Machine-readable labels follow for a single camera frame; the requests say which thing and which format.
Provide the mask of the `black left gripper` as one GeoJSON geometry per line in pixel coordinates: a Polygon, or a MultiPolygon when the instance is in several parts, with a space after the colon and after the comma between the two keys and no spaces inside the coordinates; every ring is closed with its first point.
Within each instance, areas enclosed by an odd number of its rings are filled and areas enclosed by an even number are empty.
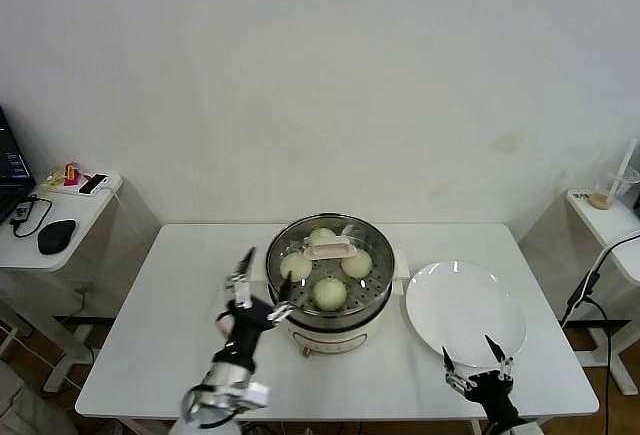
{"type": "Polygon", "coordinates": [[[250,278],[256,248],[251,247],[237,263],[235,269],[225,278],[224,288],[228,301],[226,310],[216,317],[219,329],[220,322],[226,317],[233,319],[230,331],[224,335],[225,345],[215,357],[252,358],[259,338],[265,331],[271,330],[274,324],[280,324],[295,309],[289,300],[293,282],[286,278],[280,286],[278,301],[273,306],[251,296],[250,278]]]}

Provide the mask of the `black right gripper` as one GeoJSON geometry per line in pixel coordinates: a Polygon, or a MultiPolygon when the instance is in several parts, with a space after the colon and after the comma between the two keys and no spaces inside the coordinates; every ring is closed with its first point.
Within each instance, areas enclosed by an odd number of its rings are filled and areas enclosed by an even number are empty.
{"type": "Polygon", "coordinates": [[[445,382],[456,392],[464,393],[465,398],[482,406],[492,428],[513,428],[523,425],[525,420],[511,403],[509,395],[513,388],[513,362],[501,346],[489,335],[485,340],[496,358],[499,368],[469,377],[469,380],[456,372],[456,367],[445,347],[442,347],[445,382]]]}

